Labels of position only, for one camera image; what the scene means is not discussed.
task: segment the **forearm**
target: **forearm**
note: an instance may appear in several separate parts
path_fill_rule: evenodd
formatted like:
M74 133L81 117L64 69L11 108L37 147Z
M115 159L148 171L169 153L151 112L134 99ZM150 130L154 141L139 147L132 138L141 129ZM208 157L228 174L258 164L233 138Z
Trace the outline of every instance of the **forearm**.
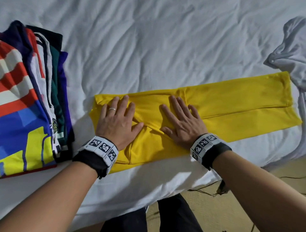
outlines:
M5 216L0 231L66 231L96 179L94 169L72 162Z
M213 169L222 177L260 231L304 231L306 198L286 183L232 151Z

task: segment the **hand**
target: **hand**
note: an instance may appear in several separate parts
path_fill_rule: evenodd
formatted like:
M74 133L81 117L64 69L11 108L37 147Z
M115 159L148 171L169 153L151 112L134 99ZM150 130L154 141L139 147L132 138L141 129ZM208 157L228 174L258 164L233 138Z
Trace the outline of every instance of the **hand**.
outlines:
M107 111L107 104L103 105L96 129L96 136L112 141L118 150L121 151L136 138L144 123L140 122L132 129L135 104L130 103L128 112L124 116L129 97L125 95L120 106L117 108L118 101L119 97L114 97L110 106L110 108L117 110Z
M187 107L180 97L171 96L170 100L177 117L166 105L162 105L162 109L175 129L163 127L160 130L173 139L177 145L189 150L200 135L208 133L207 128L193 105Z

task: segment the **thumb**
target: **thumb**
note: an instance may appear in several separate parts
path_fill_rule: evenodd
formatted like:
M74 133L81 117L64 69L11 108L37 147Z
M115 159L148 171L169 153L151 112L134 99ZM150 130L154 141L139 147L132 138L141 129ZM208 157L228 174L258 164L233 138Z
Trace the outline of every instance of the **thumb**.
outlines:
M136 138L136 136L139 134L143 126L144 126L143 122L140 122L136 126L134 126L134 128L132 129L132 134L134 135L134 138Z
M178 139L178 136L176 135L175 130L170 129L169 127L163 127L160 129L162 132L164 132L166 135L168 135L171 139L173 139L175 142Z

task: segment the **white bed sheet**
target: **white bed sheet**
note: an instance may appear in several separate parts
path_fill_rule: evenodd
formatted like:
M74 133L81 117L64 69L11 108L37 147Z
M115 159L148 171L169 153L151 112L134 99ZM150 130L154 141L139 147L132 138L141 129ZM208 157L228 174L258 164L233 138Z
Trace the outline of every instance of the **white bed sheet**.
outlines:
M263 64L283 25L305 16L305 0L1 0L0 31L13 20L64 35L74 147L93 136L88 112L98 93L177 88L277 72ZM295 108L299 92L293 88ZM300 111L304 114L303 99ZM298 158L302 127L230 145L261 167ZM55 169L0 180L0 218L52 178ZM70 230L136 210L218 179L190 156L149 163L97 180Z

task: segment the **person's right forearm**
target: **person's right forearm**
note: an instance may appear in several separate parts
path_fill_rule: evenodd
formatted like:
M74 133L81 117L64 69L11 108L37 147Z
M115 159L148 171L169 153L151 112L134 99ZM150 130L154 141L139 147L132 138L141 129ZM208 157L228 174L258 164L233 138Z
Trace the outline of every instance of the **person's right forearm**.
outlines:
M285 182L232 151L212 167L260 231L306 230L306 197Z

